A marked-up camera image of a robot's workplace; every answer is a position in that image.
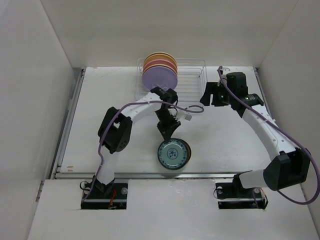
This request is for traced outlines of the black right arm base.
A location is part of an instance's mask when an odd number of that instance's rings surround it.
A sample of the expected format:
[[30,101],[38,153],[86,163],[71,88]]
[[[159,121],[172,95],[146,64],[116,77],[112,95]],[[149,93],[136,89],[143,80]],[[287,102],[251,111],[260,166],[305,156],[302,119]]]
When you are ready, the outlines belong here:
[[261,188],[237,190],[231,181],[216,181],[213,196],[220,210],[261,209],[269,204],[268,197]]

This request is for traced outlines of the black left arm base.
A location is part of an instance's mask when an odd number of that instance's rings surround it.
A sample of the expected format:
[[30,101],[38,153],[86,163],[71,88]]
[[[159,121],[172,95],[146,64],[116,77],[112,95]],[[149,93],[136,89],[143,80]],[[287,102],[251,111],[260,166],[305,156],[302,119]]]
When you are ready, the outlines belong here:
[[82,181],[79,184],[82,190],[80,207],[82,210],[126,210],[129,191],[128,182],[116,182],[111,185],[107,193],[100,192],[96,187],[90,192],[91,183]]

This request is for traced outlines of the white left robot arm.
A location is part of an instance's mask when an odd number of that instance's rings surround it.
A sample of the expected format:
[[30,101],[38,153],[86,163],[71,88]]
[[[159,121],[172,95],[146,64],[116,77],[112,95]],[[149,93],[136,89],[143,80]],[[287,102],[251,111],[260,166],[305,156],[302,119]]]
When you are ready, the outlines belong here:
[[107,110],[98,130],[100,166],[92,179],[94,192],[100,198],[111,195],[115,180],[115,172],[109,162],[110,157],[103,156],[102,147],[107,148],[109,155],[124,150],[130,141],[132,126],[153,112],[158,117],[157,129],[164,141],[168,142],[181,125],[169,111],[169,106],[173,106],[177,100],[178,95],[173,89],[163,90],[155,87],[136,102],[127,103],[120,109],[111,107]]

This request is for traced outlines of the yellow patterned plate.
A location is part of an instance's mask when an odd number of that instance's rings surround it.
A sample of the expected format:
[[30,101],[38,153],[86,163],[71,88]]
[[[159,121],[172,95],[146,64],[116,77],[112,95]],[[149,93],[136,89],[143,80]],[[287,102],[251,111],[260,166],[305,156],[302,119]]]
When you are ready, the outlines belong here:
[[189,145],[186,141],[184,141],[184,144],[185,144],[185,147],[186,147],[186,149],[187,149],[186,163],[188,163],[189,160],[190,160],[190,158],[191,158],[191,156],[192,156],[192,150],[191,150],[190,145]]

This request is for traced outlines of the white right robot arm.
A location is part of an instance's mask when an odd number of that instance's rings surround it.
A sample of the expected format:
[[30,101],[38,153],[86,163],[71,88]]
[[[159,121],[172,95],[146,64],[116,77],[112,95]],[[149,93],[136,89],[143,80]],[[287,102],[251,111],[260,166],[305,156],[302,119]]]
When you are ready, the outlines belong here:
[[278,191],[303,183],[308,174],[310,159],[282,133],[269,115],[263,100],[249,93],[246,75],[232,72],[224,82],[207,82],[200,102],[204,106],[231,106],[255,132],[265,147],[270,164],[261,170],[238,173],[233,177],[232,193],[243,197],[250,189],[267,187]]

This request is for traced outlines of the green blue floral plate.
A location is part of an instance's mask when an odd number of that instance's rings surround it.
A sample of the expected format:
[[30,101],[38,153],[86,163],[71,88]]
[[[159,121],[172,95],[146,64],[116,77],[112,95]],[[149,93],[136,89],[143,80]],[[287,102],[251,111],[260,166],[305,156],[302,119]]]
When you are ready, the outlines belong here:
[[157,149],[157,159],[167,170],[176,171],[182,169],[187,163],[187,148],[184,140],[171,138],[168,142],[162,142]]

